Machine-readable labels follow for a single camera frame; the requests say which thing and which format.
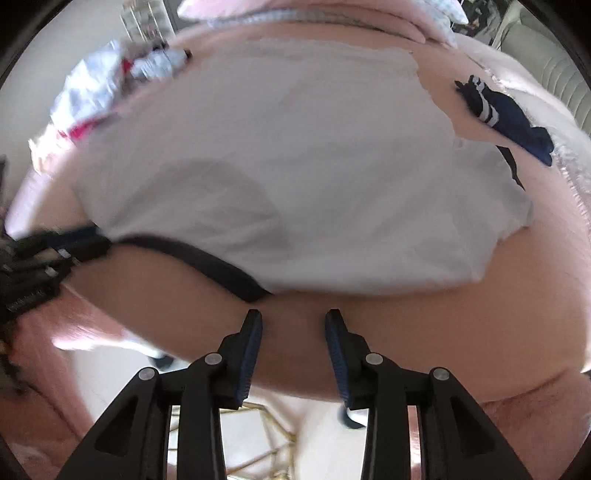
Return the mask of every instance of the white fabric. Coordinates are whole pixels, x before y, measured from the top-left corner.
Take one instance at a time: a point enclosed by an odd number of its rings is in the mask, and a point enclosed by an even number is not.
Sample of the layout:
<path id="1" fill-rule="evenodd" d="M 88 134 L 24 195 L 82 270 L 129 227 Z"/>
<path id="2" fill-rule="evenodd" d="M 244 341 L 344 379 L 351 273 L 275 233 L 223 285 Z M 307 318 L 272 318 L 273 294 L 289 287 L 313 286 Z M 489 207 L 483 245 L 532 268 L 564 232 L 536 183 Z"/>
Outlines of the white fabric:
<path id="1" fill-rule="evenodd" d="M 442 14 L 449 17 L 452 22 L 466 25 L 468 17 L 462 8 L 462 5 L 457 0 L 420 0 L 421 2 L 431 5 L 433 8 L 439 10 Z"/>
<path id="2" fill-rule="evenodd" d="M 431 0 L 414 0 L 417 5 L 420 5 L 425 14 L 433 20 L 439 31 L 446 39 L 446 43 L 451 47 L 457 47 L 456 34 L 452 30 L 452 19 L 441 10 L 437 9 L 431 4 Z"/>
<path id="3" fill-rule="evenodd" d="M 532 218 L 496 147 L 457 139 L 400 49 L 261 40 L 216 53 L 82 154 L 85 211 L 271 291 L 480 280 Z"/>

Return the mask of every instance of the black clamp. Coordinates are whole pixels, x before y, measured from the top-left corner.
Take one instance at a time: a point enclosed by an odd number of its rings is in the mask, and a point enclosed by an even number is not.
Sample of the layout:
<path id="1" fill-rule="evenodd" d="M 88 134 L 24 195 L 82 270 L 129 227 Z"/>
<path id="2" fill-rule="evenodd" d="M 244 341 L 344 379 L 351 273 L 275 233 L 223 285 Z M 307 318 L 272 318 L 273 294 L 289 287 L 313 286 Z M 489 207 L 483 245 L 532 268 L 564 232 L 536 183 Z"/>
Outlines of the black clamp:
<path id="1" fill-rule="evenodd" d="M 261 314 L 250 310 L 239 333 L 186 369 L 140 370 L 56 480 L 165 480 L 173 405 L 181 407 L 178 480 L 225 479 L 219 409 L 237 410 L 248 396 L 261 338 Z"/>
<path id="2" fill-rule="evenodd" d="M 57 297 L 75 265 L 103 257 L 110 247 L 95 226 L 6 242 L 0 248 L 0 325 Z"/>
<path id="3" fill-rule="evenodd" d="M 351 410 L 369 409 L 362 480 L 410 479 L 408 406 L 416 406 L 423 480 L 532 480 L 501 432 L 445 368 L 400 368 L 350 333 L 338 310 L 325 319 L 337 386 Z"/>

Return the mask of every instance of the black waistband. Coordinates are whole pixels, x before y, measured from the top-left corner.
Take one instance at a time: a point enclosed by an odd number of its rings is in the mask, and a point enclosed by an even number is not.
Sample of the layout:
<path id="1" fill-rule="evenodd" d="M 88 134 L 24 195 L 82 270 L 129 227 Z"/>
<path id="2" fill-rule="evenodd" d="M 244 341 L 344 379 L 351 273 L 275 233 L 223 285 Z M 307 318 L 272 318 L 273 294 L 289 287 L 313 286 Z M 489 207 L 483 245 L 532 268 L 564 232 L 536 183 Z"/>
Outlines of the black waistband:
<path id="1" fill-rule="evenodd" d="M 249 303 L 271 294 L 246 272 L 184 242 L 154 235 L 136 235 L 126 237 L 117 243 L 155 250 L 177 258 L 210 280 L 213 280 L 239 299 Z"/>

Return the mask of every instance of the navy sock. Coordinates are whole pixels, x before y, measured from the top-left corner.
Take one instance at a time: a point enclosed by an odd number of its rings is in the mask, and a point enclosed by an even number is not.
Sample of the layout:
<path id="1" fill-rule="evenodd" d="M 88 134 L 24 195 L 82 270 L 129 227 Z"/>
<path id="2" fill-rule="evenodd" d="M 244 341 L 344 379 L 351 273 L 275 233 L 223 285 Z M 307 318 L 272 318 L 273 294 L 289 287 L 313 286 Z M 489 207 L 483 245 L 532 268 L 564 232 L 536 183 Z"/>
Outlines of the navy sock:
<path id="1" fill-rule="evenodd" d="M 482 122 L 513 140 L 544 165 L 552 165 L 550 153 L 554 150 L 554 143 L 550 134 L 545 128 L 532 127 L 513 98 L 493 92 L 474 75 L 467 83 L 456 81 L 456 86 L 470 111 Z"/>

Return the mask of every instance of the pink fabric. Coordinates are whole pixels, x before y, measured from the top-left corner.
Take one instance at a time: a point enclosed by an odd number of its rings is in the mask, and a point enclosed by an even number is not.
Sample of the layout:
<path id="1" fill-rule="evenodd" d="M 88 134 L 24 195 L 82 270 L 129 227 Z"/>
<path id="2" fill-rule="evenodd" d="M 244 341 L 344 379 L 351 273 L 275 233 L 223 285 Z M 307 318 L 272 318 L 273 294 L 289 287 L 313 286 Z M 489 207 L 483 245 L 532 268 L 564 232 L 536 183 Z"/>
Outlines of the pink fabric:
<path id="1" fill-rule="evenodd" d="M 178 8 L 178 15 L 190 20 L 206 20 L 214 18 L 229 18 L 248 13 L 260 12 L 276 8 L 340 8 L 347 7 L 343 15 L 362 20 L 355 7 L 362 10 L 375 11 L 377 14 L 387 14 L 398 17 L 405 22 L 415 25 L 421 34 L 441 43 L 447 43 L 447 38 L 425 10 L 413 0 L 184 0 Z"/>
<path id="2" fill-rule="evenodd" d="M 323 12 L 334 12 L 340 15 L 346 15 L 349 18 L 355 18 L 365 24 L 381 28 L 387 32 L 396 32 L 400 36 L 413 40 L 417 43 L 425 43 L 425 35 L 408 20 L 395 15 L 384 14 L 377 10 L 367 8 L 349 7 L 346 5 L 326 5 L 322 7 Z"/>
<path id="3" fill-rule="evenodd" d="M 33 480 L 55 478 L 93 424 L 70 364 L 55 344 L 89 348 L 123 335 L 120 325 L 65 289 L 59 299 L 19 319 L 11 361 L 46 399 L 33 391 L 0 396 L 0 433 Z"/>

